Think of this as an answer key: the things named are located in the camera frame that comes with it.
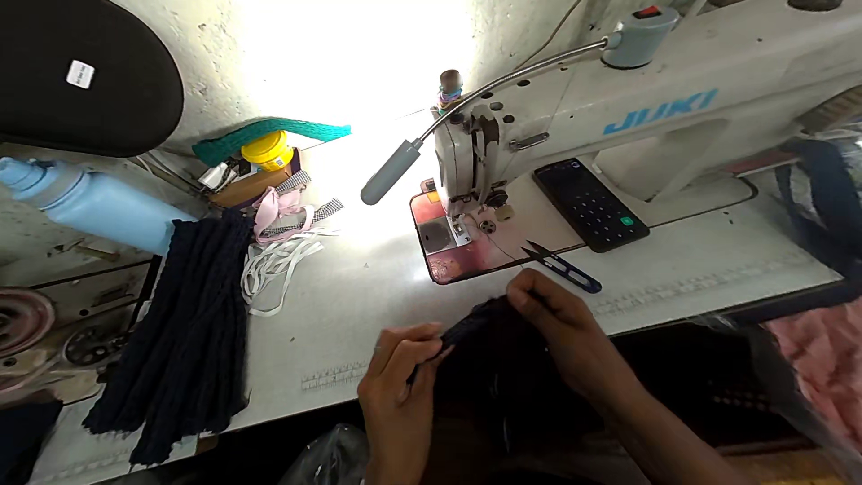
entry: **gingham fabric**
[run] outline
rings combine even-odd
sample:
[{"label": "gingham fabric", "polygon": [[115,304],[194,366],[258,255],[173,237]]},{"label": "gingham fabric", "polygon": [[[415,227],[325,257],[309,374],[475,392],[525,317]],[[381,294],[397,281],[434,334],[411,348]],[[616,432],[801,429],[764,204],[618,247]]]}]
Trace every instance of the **gingham fabric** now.
[{"label": "gingham fabric", "polygon": [[[315,215],[311,218],[311,223],[316,224],[321,222],[323,219],[335,214],[336,212],[344,209],[344,204],[341,203],[337,198],[333,198],[329,202],[324,205],[321,205],[320,208],[315,210]],[[271,226],[264,229],[260,232],[260,234],[264,237],[273,237],[282,234],[283,232],[287,232],[289,230],[297,230],[301,229],[305,224],[305,219],[299,221],[298,224],[290,224],[290,225],[279,225],[279,221],[272,223]]]},{"label": "gingham fabric", "polygon": [[304,170],[300,170],[299,172],[291,175],[287,180],[278,184],[275,188],[275,192],[278,192],[278,195],[281,195],[285,192],[288,192],[291,189],[297,188],[301,185],[310,184],[311,177],[309,177],[308,172]]}]

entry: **teal fabric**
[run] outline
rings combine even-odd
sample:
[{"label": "teal fabric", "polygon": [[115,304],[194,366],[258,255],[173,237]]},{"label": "teal fabric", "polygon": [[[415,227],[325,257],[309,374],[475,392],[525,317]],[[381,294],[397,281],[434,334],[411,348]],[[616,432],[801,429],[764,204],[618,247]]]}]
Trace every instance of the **teal fabric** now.
[{"label": "teal fabric", "polygon": [[270,118],[248,124],[221,138],[201,140],[195,143],[191,149],[203,163],[210,167],[215,167],[227,160],[230,155],[240,151],[240,148],[246,143],[257,140],[267,133],[281,129],[290,133],[296,133],[297,135],[314,138],[321,142],[331,142],[342,136],[350,135],[349,124],[346,126],[333,126],[331,124],[289,120],[287,118]]}]

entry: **left hand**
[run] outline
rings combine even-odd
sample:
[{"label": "left hand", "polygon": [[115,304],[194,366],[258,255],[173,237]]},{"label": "left hand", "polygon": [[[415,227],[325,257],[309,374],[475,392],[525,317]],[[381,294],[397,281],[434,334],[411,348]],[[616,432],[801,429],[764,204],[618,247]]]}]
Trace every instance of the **left hand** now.
[{"label": "left hand", "polygon": [[[380,332],[368,372],[359,383],[359,404],[371,445],[368,485],[417,484],[431,446],[434,378],[448,354],[440,352],[440,324]],[[412,385],[407,378],[419,366]]]}]

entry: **thread snips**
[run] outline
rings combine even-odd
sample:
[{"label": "thread snips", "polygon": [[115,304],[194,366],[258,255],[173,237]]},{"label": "thread snips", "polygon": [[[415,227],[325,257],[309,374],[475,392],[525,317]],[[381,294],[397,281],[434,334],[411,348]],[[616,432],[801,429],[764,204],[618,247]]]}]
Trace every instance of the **thread snips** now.
[{"label": "thread snips", "polygon": [[[530,258],[532,258],[534,261],[538,261],[539,263],[543,264],[546,268],[550,269],[556,274],[559,274],[563,278],[566,278],[570,282],[574,283],[576,286],[582,288],[587,293],[598,293],[602,291],[602,283],[599,283],[597,279],[593,278],[587,273],[584,273],[580,269],[575,268],[570,262],[555,255],[554,253],[552,253],[548,249],[545,249],[539,244],[536,244],[535,242],[529,240],[527,240],[527,242],[530,244],[530,246],[533,246],[533,249],[535,249],[535,251],[531,251],[523,247],[521,247],[521,249],[523,249],[523,251],[527,253],[527,255],[530,256]],[[548,258],[556,261],[562,268],[548,261]]]}]

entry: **light blue water bottle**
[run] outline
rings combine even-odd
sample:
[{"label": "light blue water bottle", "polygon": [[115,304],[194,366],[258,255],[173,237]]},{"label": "light blue water bottle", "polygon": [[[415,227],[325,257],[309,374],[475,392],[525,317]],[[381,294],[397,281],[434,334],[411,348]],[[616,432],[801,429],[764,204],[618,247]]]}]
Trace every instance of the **light blue water bottle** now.
[{"label": "light blue water bottle", "polygon": [[0,158],[0,182],[57,224],[156,255],[167,255],[173,219],[197,220],[106,173],[63,161]]}]

